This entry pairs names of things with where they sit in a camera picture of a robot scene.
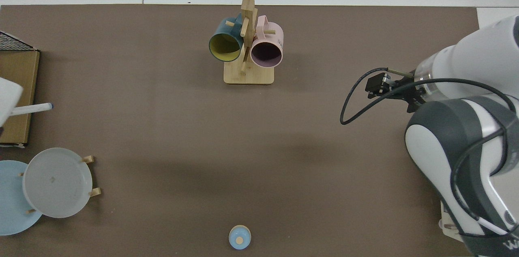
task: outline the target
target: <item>brown table surface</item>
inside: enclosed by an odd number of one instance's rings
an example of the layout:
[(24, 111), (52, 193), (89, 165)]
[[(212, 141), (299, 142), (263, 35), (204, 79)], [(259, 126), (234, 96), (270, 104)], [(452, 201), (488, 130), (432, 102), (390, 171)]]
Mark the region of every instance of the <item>brown table surface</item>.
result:
[[(439, 198), (386, 100), (348, 126), (364, 72), (413, 70), (478, 29), (474, 8), (258, 6), (283, 27), (270, 86), (226, 85), (208, 50), (239, 6), (2, 6), (2, 30), (41, 50), (25, 149), (93, 154), (103, 194), (65, 219), (0, 237), (0, 256), (460, 256)], [(361, 84), (348, 115), (369, 102)], [(252, 243), (228, 244), (248, 226)]]

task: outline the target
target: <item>plate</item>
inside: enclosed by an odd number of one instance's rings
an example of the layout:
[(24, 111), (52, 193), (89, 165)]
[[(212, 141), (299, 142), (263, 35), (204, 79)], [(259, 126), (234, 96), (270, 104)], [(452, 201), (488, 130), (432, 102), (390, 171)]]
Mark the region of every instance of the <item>plate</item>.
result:
[(51, 218), (67, 218), (83, 209), (92, 191), (92, 174), (81, 159), (66, 148), (37, 154), (27, 166), (22, 185), (29, 204)]
[(27, 202), (22, 189), (22, 177), (27, 164), (20, 161), (0, 161), (0, 236), (13, 235), (30, 228), (41, 217)]

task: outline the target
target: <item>white robot link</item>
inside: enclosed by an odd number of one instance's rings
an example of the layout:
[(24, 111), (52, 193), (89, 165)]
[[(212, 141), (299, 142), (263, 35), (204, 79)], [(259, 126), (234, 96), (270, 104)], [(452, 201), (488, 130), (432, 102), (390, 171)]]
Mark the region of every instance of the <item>white robot link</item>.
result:
[[(360, 81), (364, 109), (343, 120)], [(388, 73), (404, 75), (392, 81)], [(341, 124), (384, 99), (402, 99), (414, 112), (405, 132), (410, 157), (439, 193), (468, 250), (476, 256), (519, 256), (519, 226), (491, 183), (519, 161), (519, 15), (461, 39), (411, 73), (388, 68), (362, 76), (348, 94)]]

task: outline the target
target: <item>white marker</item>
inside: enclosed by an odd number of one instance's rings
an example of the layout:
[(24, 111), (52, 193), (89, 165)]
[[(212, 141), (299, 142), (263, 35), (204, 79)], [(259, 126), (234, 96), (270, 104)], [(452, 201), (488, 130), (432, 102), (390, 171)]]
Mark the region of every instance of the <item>white marker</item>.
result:
[(27, 114), (27, 113), (34, 113), (34, 112), (40, 112), (40, 111), (47, 111), (54, 108), (54, 105), (52, 103), (43, 103), (43, 104), (36, 104), (36, 105), (29, 105), (29, 106), (21, 106), (16, 107), (11, 112), (11, 116), (20, 115), (20, 114)]

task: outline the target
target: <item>light blue plate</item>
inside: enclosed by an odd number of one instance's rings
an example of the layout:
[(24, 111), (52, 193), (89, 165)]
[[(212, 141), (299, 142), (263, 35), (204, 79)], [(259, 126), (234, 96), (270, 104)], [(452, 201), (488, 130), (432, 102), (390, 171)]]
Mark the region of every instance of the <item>light blue plate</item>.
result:
[(230, 230), (229, 243), (237, 250), (243, 250), (251, 243), (251, 231), (244, 225), (237, 225)]
[(20, 161), (0, 161), (0, 236), (13, 235), (30, 228), (41, 217), (32, 209), (24, 196), (22, 178), (27, 164)]

